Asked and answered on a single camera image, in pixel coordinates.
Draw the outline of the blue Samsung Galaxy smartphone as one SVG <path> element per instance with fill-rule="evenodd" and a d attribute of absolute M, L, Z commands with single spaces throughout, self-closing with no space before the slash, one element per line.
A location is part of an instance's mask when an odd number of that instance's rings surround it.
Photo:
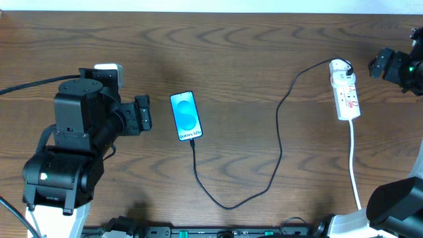
<path fill-rule="evenodd" d="M 192 91 L 170 96 L 171 107 L 179 141 L 188 141 L 203 136 L 202 125 Z"/>

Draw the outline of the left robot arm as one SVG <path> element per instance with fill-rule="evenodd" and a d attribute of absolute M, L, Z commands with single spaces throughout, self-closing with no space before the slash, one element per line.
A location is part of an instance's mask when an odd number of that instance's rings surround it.
<path fill-rule="evenodd" d="M 55 124 L 22 170 L 29 237 L 80 237 L 108 150 L 120 136 L 152 129 L 149 95 L 121 101 L 122 66 L 81 68 L 59 85 Z"/>

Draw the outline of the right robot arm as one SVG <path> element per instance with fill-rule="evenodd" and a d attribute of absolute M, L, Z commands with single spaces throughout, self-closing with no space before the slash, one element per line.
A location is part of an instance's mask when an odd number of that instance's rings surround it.
<path fill-rule="evenodd" d="M 344 58 L 328 62 L 336 117 L 350 129 L 348 174 L 356 209 L 324 219 L 315 237 L 421 237 L 422 149 L 405 133 L 422 135 L 422 29 L 409 52 L 380 49 L 369 61 L 369 83 Z"/>

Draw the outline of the white USB charger plug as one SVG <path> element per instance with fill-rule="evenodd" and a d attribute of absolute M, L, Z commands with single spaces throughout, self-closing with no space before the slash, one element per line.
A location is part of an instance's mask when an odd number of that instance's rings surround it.
<path fill-rule="evenodd" d="M 329 63 L 330 74 L 333 75 L 336 71 L 343 71 L 346 75 L 350 76 L 354 72 L 352 64 L 341 58 L 336 58 Z"/>

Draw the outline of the white power strip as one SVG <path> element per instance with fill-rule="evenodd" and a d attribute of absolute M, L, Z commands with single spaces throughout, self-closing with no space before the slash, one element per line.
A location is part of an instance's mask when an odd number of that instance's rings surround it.
<path fill-rule="evenodd" d="M 338 119 L 348 121 L 359 117 L 361 112 L 355 74 L 347 75 L 345 71 L 335 71 L 330 77 L 330 82 L 334 91 Z"/>

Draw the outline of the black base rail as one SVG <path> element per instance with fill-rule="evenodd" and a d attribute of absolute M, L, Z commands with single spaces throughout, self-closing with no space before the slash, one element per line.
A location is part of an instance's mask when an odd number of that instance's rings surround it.
<path fill-rule="evenodd" d="M 312 227 L 306 223 L 284 223 L 281 227 L 173 227 L 167 224 L 141 223 L 132 218 L 112 218 L 102 227 L 84 227 L 84 238 L 255 238 L 312 237 Z"/>

